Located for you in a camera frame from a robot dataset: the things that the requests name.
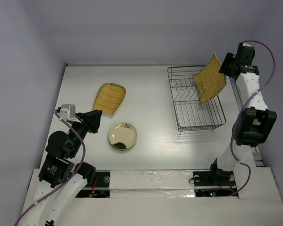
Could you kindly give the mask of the large bamboo tray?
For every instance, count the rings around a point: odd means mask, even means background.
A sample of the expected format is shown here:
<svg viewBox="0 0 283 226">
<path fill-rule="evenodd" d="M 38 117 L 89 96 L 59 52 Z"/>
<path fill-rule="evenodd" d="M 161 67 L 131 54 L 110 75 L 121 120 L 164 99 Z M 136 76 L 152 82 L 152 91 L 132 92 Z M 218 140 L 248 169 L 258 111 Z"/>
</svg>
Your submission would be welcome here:
<svg viewBox="0 0 283 226">
<path fill-rule="evenodd" d="M 215 98 L 226 86 L 226 77 L 220 73 L 221 63 L 214 53 L 206 66 L 193 79 L 200 95 L 200 104 Z"/>
</svg>

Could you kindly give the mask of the small bamboo tray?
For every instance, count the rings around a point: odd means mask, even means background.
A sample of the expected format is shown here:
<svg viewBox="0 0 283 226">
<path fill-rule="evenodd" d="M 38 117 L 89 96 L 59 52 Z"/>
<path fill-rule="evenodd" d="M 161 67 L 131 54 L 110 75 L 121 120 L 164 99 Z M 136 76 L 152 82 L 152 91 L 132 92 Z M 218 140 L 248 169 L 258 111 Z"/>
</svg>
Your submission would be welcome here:
<svg viewBox="0 0 283 226">
<path fill-rule="evenodd" d="M 114 115 L 126 96 L 126 89 L 115 83 L 104 83 L 99 88 L 93 110 L 102 110 L 103 113 Z"/>
</svg>

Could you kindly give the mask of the grey green plate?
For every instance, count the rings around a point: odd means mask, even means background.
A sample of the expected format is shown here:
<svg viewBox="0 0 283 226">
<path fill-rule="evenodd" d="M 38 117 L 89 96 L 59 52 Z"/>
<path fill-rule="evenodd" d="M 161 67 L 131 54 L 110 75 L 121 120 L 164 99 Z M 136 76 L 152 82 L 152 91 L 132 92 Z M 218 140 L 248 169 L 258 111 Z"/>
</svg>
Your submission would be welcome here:
<svg viewBox="0 0 283 226">
<path fill-rule="evenodd" d="M 120 122 L 111 127 L 108 133 L 109 143 L 122 142 L 130 145 L 137 141 L 137 130 L 128 122 Z"/>
</svg>

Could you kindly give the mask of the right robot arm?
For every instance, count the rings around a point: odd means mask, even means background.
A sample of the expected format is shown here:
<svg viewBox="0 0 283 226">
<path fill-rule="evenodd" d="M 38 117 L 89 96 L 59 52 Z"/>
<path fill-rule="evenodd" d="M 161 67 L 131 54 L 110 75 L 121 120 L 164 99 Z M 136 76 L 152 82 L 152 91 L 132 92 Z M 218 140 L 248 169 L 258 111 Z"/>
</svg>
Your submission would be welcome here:
<svg viewBox="0 0 283 226">
<path fill-rule="evenodd" d="M 248 41 L 238 45 L 236 54 L 227 53 L 220 72 L 234 79 L 243 104 L 232 128 L 230 144 L 215 159 L 208 172 L 208 180 L 214 185 L 229 180 L 234 168 L 245 154 L 244 147 L 257 147 L 266 142 L 277 119 L 269 110 L 262 90 L 267 86 L 259 83 L 259 69 L 252 64 L 255 49 Z"/>
</svg>

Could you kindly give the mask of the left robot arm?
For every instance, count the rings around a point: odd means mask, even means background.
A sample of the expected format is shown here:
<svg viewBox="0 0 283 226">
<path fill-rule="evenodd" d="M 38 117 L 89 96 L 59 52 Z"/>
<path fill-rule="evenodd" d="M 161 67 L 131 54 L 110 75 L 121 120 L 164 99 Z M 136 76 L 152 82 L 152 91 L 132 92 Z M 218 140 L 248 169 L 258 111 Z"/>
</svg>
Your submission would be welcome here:
<svg viewBox="0 0 283 226">
<path fill-rule="evenodd" d="M 96 182 L 96 168 L 84 162 L 83 140 L 87 133 L 98 132 L 102 111 L 76 113 L 74 105 L 62 105 L 54 114 L 69 131 L 49 136 L 33 203 L 16 220 L 16 226 L 59 225 L 78 193 Z"/>
</svg>

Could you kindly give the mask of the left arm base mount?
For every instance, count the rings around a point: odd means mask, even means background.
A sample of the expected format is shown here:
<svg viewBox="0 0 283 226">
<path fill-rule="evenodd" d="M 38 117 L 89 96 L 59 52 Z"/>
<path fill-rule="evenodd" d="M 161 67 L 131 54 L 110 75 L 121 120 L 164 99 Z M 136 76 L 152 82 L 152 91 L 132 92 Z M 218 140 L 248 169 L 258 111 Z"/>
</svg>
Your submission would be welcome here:
<svg viewBox="0 0 283 226">
<path fill-rule="evenodd" d="M 91 184 L 82 188 L 76 198 L 109 198 L 110 171 L 97 171 Z"/>
</svg>

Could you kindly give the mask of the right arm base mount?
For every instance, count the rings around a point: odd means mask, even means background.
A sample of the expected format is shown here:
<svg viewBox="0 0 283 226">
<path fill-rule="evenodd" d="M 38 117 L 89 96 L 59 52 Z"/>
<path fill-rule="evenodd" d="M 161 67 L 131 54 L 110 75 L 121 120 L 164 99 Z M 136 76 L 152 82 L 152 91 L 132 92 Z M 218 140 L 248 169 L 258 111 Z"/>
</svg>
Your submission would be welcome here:
<svg viewBox="0 0 283 226">
<path fill-rule="evenodd" d="M 212 178 L 209 171 L 194 171 L 189 183 L 196 197 L 227 197 L 237 192 L 235 180 Z"/>
</svg>

